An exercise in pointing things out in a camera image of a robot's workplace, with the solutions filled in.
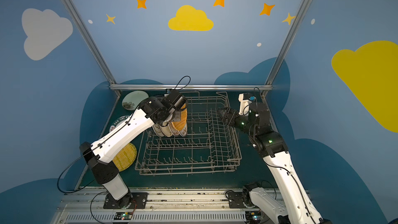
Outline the yellow woven plate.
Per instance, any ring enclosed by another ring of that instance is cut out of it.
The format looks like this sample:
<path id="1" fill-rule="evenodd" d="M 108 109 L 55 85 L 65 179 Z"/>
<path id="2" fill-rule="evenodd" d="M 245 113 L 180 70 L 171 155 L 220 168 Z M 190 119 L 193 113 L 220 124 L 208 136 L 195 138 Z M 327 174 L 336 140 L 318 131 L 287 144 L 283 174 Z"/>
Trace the yellow woven plate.
<path id="1" fill-rule="evenodd" d="M 118 152 L 113 159 L 113 163 L 118 168 L 119 172 L 122 172 L 128 169 L 134 163 L 136 157 L 136 146 L 132 143 L 129 143 Z"/>

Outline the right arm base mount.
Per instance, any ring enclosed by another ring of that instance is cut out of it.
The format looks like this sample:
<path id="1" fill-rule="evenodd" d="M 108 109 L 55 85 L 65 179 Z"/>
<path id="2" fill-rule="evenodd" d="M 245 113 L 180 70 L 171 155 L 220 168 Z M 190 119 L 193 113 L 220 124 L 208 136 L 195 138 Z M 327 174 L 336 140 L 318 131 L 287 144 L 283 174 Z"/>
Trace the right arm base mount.
<path id="1" fill-rule="evenodd" d="M 228 191 L 226 197 L 229 203 L 229 208 L 247 208 L 244 204 L 243 193 Z"/>

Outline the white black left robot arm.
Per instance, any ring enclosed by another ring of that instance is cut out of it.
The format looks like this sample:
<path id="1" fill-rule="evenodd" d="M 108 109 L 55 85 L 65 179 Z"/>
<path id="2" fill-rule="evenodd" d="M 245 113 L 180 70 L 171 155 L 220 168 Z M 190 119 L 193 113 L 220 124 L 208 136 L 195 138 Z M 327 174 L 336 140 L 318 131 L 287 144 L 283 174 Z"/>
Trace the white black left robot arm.
<path id="1" fill-rule="evenodd" d="M 97 183 L 108 192 L 107 197 L 114 208 L 126 209 L 133 203 L 130 189 L 113 162 L 115 156 L 132 140 L 155 124 L 169 123 L 177 112 L 187 107 L 187 99 L 173 89 L 165 97 L 148 97 L 140 102 L 135 112 L 120 126 L 101 139 L 81 144 L 85 161 Z"/>

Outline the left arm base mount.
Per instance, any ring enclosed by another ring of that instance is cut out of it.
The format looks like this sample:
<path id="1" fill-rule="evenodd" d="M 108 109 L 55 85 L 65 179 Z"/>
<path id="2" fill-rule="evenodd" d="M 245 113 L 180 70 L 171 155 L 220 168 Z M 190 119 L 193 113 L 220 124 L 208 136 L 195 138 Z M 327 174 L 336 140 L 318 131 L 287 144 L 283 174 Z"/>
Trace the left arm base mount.
<path id="1" fill-rule="evenodd" d="M 144 209 L 148 194 L 146 192 L 129 192 L 119 200 L 111 194 L 105 197 L 104 209 Z"/>

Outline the cream plate floral rim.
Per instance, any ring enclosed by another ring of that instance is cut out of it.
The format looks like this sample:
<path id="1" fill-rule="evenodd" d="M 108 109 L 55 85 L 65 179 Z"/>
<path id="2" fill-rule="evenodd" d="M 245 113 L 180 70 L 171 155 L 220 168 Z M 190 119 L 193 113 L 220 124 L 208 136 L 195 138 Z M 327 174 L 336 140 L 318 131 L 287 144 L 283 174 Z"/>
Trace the cream plate floral rim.
<path id="1" fill-rule="evenodd" d="M 170 130 L 168 124 L 167 124 L 166 126 L 162 126 L 162 125 L 161 125 L 161 126 L 160 126 L 160 129 L 161 129 L 161 132 L 163 133 L 163 135 L 164 135 L 165 137 L 170 138 L 170 137 L 173 136 L 173 133 L 172 133 L 172 131 Z"/>

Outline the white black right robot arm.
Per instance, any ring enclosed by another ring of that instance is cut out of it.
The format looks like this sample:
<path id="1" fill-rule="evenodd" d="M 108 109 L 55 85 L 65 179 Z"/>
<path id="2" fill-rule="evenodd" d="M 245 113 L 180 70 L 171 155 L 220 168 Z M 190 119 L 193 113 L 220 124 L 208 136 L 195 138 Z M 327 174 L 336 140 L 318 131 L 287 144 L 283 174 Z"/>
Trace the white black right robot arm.
<path id="1" fill-rule="evenodd" d="M 268 107 L 263 103 L 241 103 L 240 111 L 219 108 L 225 125 L 247 134 L 249 140 L 274 177 L 284 204 L 272 198 L 258 183 L 243 187 L 243 202 L 258 207 L 275 224 L 329 224 L 312 204 L 294 169 L 288 146 L 271 127 Z"/>

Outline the orange woven plate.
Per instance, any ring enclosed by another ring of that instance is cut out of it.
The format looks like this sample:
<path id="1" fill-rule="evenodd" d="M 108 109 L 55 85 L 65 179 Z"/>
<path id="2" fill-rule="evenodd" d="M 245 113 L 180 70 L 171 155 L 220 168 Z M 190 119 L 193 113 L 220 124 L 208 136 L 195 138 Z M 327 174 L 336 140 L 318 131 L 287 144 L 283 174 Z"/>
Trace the orange woven plate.
<path id="1" fill-rule="evenodd" d="M 181 112 L 181 117 L 182 117 L 181 121 L 179 121 L 179 122 L 172 122 L 172 127 L 173 127 L 175 130 L 178 130 L 178 131 L 182 130 L 183 127 L 184 127 L 184 125 L 185 125 L 185 123 L 187 123 L 187 121 L 188 121 L 188 110 L 187 110 L 187 109 L 184 109 L 184 110 Z"/>

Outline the white plate black emblem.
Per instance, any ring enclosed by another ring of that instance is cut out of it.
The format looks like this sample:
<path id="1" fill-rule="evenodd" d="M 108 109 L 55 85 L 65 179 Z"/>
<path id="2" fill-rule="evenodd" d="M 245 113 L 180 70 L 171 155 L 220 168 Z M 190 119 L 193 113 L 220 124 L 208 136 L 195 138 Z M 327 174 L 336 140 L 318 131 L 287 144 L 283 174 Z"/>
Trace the white plate black emblem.
<path id="1" fill-rule="evenodd" d="M 158 124 L 154 124 L 154 125 L 152 126 L 152 128 L 153 128 L 155 134 L 156 134 L 158 137 L 164 137 L 164 134 L 163 134 L 163 132 L 162 132 L 162 130 L 161 130 L 161 128 L 159 127 Z"/>

